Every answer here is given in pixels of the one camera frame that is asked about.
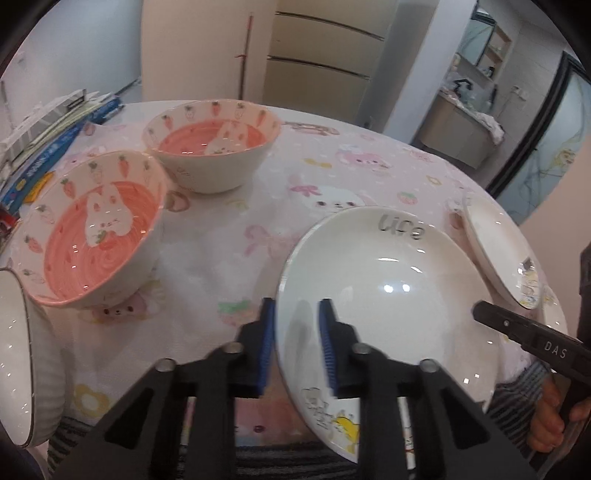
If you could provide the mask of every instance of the faucet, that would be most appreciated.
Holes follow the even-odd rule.
[[[459,80],[454,80],[453,83],[456,84],[456,87],[453,89],[454,93],[458,96],[458,97],[462,97],[462,95],[460,94],[460,87],[462,86],[462,83],[466,84],[466,88],[468,90],[472,90],[474,88],[474,83],[472,83],[470,80],[468,79],[459,79]]]

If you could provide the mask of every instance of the glass door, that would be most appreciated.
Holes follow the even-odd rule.
[[[498,193],[491,194],[496,193],[497,202],[518,225],[556,187],[591,132],[591,83],[582,67],[572,62],[576,61],[564,54],[563,64],[548,94],[547,102],[553,103],[548,108],[551,114],[543,118],[542,107],[538,115],[541,118],[536,118],[504,169],[513,167],[514,172],[508,177],[507,171],[502,171],[499,177],[505,184],[499,185],[499,178],[492,184]]]

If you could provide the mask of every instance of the hand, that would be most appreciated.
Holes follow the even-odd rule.
[[[542,386],[542,398],[536,405],[527,437],[527,443],[533,450],[548,453],[563,442],[564,422],[558,414],[561,402],[562,398],[554,381],[551,377],[547,378]],[[585,420],[589,413],[591,398],[577,403],[570,411],[569,420]]]

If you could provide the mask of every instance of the bathroom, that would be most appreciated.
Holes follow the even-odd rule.
[[[563,57],[576,62],[533,4],[479,0],[413,144],[494,187],[552,107],[544,102]]]

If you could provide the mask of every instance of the table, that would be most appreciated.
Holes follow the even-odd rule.
[[[144,150],[145,124],[181,103],[127,105],[76,140],[54,181],[89,157]],[[287,123],[252,181],[208,196],[171,185],[160,260],[139,292],[112,309],[47,309],[66,366],[65,416],[95,424],[156,360],[194,361],[232,340],[240,325],[256,319],[261,299],[275,296],[298,239],[331,213],[357,205],[404,209],[447,232],[475,262],[454,209],[466,191],[488,194],[461,171],[354,125],[271,109]],[[510,377],[529,359],[520,349],[507,352]],[[276,362],[264,397],[238,401],[236,425],[239,445],[311,438]]]

